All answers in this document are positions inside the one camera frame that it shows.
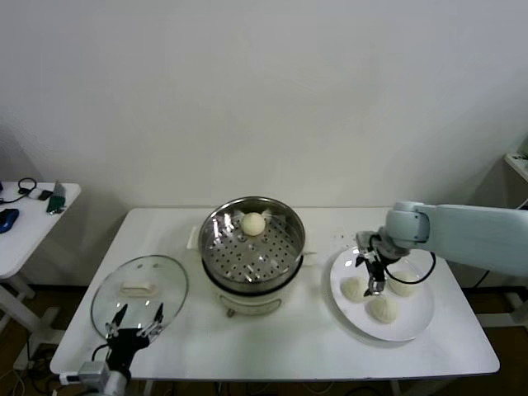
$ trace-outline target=blue mouse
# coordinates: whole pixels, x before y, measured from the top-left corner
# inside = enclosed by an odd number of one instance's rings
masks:
[[[0,233],[6,233],[11,229],[15,220],[18,218],[20,210],[4,209],[0,212]]]

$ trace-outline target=steamed bun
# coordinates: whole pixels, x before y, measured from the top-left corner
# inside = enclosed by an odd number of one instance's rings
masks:
[[[386,295],[374,297],[368,304],[372,318],[384,324],[394,322],[399,316],[399,306],[395,299]]]
[[[254,237],[266,228],[266,220],[260,213],[248,213],[242,217],[242,231],[251,237]]]
[[[394,277],[406,282],[416,281],[418,279],[417,275],[412,271],[398,271],[395,272],[393,275]],[[397,280],[389,278],[389,287],[397,295],[401,295],[402,297],[408,297],[412,293],[418,291],[421,286],[405,285],[404,283],[400,283]]]
[[[352,278],[346,278],[341,283],[341,292],[349,299],[352,303],[364,303],[370,297],[364,297],[365,290],[368,289],[366,279],[360,276],[353,276]]]

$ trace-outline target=white steamer base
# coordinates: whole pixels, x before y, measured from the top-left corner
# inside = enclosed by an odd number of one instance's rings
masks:
[[[295,278],[288,283],[288,285],[273,291],[267,295],[257,295],[257,296],[241,296],[234,295],[223,289],[220,289],[215,285],[208,277],[209,283],[214,290],[214,294],[218,298],[219,302],[227,308],[227,315],[233,316],[233,314],[242,314],[242,315],[265,315],[270,314],[281,305],[285,304],[286,300],[290,295],[292,289],[292,283],[295,282]]]

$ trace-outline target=white table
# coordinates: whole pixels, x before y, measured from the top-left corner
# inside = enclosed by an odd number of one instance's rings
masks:
[[[19,196],[18,186],[15,182],[2,182],[3,191],[0,196],[5,200],[13,200]],[[54,183],[39,183],[39,188],[53,190]],[[81,192],[77,184],[64,183],[66,190],[66,206],[70,206]],[[58,330],[53,330],[50,324],[59,312],[57,308],[50,308],[42,318],[37,317],[23,303],[25,297],[32,298],[35,292],[16,275],[24,266],[29,256],[40,245],[48,232],[62,218],[62,214],[46,214],[48,200],[32,200],[23,198],[12,204],[0,205],[0,210],[19,209],[20,215],[6,233],[0,234],[0,280],[5,279],[10,283],[18,296],[15,297],[6,289],[0,286],[0,309],[5,313],[0,321],[0,331],[6,326],[9,318],[15,319],[22,326],[31,332],[30,344],[32,354],[41,343],[58,344],[62,334]],[[26,348],[21,352],[16,360],[14,368],[23,370],[27,361]]]
[[[186,268],[190,290],[182,311],[149,348],[132,376],[149,380],[371,380],[478,375],[499,361],[443,259],[429,279],[436,311],[411,342],[359,334],[328,297],[328,266],[358,230],[377,229],[384,208],[297,209],[310,250],[292,297],[261,317],[226,316],[198,252],[186,249],[208,209],[131,210],[88,287],[51,361],[54,373],[78,370],[103,343],[90,319],[92,297],[105,277],[138,256],[163,254]],[[424,253],[423,268],[431,263]]]
[[[528,160],[517,153],[509,153],[504,160],[526,182],[528,182]],[[518,326],[528,330],[528,301],[522,301],[517,293],[506,293],[513,311],[507,313],[479,313],[478,321],[483,328],[514,328]]]

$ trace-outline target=stainless steel steamer basket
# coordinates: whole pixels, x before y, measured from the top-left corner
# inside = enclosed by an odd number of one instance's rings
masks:
[[[241,220],[263,214],[264,231],[247,236]],[[200,229],[199,248],[205,272],[236,295],[264,295],[290,282],[302,263],[304,226],[288,206],[260,196],[232,200],[211,213]]]

